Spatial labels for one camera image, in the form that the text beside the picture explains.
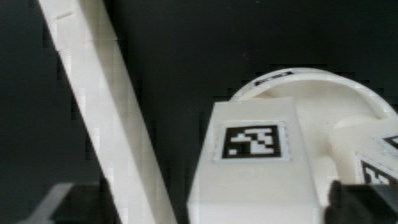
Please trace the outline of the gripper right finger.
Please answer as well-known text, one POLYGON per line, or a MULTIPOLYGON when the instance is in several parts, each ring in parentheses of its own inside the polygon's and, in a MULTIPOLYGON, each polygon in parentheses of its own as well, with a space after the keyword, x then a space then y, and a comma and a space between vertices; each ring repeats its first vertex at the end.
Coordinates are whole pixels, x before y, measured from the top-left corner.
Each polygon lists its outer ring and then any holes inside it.
POLYGON ((325 224, 398 224, 398 189, 383 184, 334 181, 325 224))

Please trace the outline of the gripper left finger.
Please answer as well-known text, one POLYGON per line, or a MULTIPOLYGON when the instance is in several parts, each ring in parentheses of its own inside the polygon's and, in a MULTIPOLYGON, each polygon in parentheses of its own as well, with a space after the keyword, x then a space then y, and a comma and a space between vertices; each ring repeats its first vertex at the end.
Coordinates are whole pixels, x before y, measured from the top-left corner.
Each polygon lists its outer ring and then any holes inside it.
POLYGON ((104 183, 58 183, 16 224, 120 224, 104 183))

